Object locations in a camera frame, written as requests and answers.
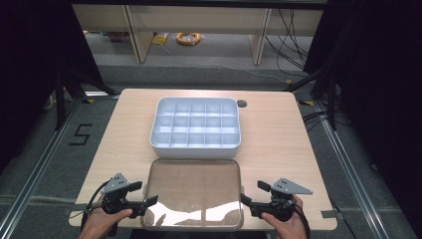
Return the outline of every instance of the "wooden table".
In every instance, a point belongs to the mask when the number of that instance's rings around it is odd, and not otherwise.
[[[245,194],[257,202],[269,202],[270,193],[257,187],[258,180],[273,184],[285,177],[314,192],[300,195],[312,230],[333,230],[335,218],[324,219],[332,210],[317,161],[294,95],[280,92],[192,91],[128,89],[120,95],[90,171],[77,199],[88,203],[96,189],[117,172],[129,182],[142,181],[146,188],[149,169],[157,159],[149,143],[158,101],[164,97],[232,98],[247,102],[239,108],[242,142],[234,159],[239,163]],[[127,199],[143,200],[141,192]],[[81,224],[82,216],[70,219]],[[140,220],[124,219],[119,227],[141,228]],[[252,217],[245,207],[242,230],[271,230],[264,220]]]

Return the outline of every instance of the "desk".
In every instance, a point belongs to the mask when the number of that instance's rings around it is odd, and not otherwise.
[[[164,97],[232,98],[247,102],[239,108],[242,143],[234,159],[239,163],[241,183],[254,201],[269,202],[270,194],[257,187],[258,180],[273,183],[280,177],[311,189],[301,195],[312,230],[333,230],[335,218],[323,219],[332,210],[294,95],[279,92],[125,90],[122,92],[93,164],[77,199],[87,203],[96,189],[117,172],[130,181],[142,181],[146,188],[151,164],[157,159],[149,135],[158,100]],[[142,200],[141,192],[128,200]],[[79,226],[82,216],[70,219]],[[124,219],[120,227],[140,228],[139,218]],[[264,220],[252,217],[245,208],[242,230],[271,230]]]

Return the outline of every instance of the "transparent lid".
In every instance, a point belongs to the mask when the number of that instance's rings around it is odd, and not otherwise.
[[[147,198],[158,202],[141,218],[150,230],[233,231],[243,223],[239,164],[232,159],[157,159]]]

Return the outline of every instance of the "storage box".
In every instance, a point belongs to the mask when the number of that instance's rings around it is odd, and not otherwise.
[[[150,143],[159,157],[232,158],[241,141],[236,101],[164,98],[158,102]]]

